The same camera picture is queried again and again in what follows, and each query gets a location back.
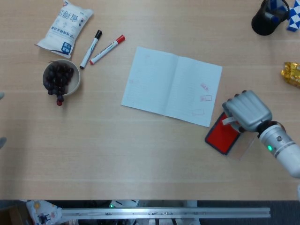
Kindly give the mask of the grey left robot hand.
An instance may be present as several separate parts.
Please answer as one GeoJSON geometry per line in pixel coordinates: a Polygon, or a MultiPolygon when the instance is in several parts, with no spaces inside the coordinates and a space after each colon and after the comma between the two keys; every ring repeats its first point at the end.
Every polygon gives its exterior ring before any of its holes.
{"type": "MultiPolygon", "coordinates": [[[[0,99],[3,99],[5,96],[4,92],[0,92],[0,99]]],[[[5,145],[5,143],[7,142],[7,138],[6,137],[1,137],[0,138],[0,149],[5,145]]]]}

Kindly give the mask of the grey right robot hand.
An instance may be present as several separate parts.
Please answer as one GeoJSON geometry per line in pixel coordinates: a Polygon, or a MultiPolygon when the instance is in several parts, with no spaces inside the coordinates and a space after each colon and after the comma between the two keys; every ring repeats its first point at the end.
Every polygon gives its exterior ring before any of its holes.
{"type": "Polygon", "coordinates": [[[272,120],[272,113],[266,104],[251,90],[236,94],[222,104],[227,119],[224,125],[230,125],[239,133],[257,132],[261,124],[272,120]]]}

